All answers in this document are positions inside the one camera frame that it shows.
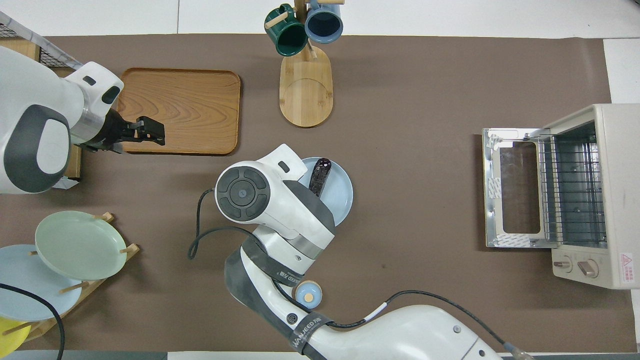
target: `yellow plate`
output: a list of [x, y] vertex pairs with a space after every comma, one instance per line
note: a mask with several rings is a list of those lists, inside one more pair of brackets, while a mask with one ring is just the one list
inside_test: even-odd
[[27, 335], [29, 335], [29, 331], [31, 331], [31, 326], [27, 326], [8, 335], [2, 335], [2, 333], [22, 324], [24, 324], [24, 322], [0, 318], [0, 358], [11, 354], [22, 345]]

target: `mug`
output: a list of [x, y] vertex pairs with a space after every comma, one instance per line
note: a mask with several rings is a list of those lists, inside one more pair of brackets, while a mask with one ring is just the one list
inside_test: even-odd
[[317, 0], [311, 0], [305, 31], [309, 39], [319, 44], [338, 40], [342, 34], [340, 5], [318, 4]]
[[266, 29], [267, 35], [276, 45], [276, 51], [282, 56], [293, 56], [298, 54], [307, 44], [307, 34], [305, 26], [296, 19], [293, 8], [289, 4], [282, 4], [279, 8], [272, 10], [264, 19], [266, 24], [283, 13], [288, 13], [286, 19]]

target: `round gray button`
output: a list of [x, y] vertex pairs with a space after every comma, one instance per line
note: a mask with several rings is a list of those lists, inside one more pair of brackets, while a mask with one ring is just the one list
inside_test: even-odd
[[255, 197], [255, 188], [248, 181], [240, 180], [234, 183], [229, 190], [231, 201], [238, 206], [247, 206], [251, 204]]

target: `green mug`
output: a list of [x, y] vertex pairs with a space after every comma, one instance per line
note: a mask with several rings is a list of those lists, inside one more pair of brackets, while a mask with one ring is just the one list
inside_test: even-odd
[[276, 51], [282, 56], [293, 56], [298, 54], [307, 44], [307, 32], [305, 25], [296, 19], [296, 14], [289, 4], [282, 4], [279, 8], [272, 10], [264, 19], [266, 24], [279, 15], [287, 13], [287, 18], [265, 28], [267, 35], [276, 45]]

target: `gray circular button pad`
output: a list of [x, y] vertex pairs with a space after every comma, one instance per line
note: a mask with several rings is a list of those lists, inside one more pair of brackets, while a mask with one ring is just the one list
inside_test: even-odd
[[216, 184], [220, 210], [240, 222], [258, 217], [267, 208], [270, 195], [266, 177], [252, 167], [230, 168]]

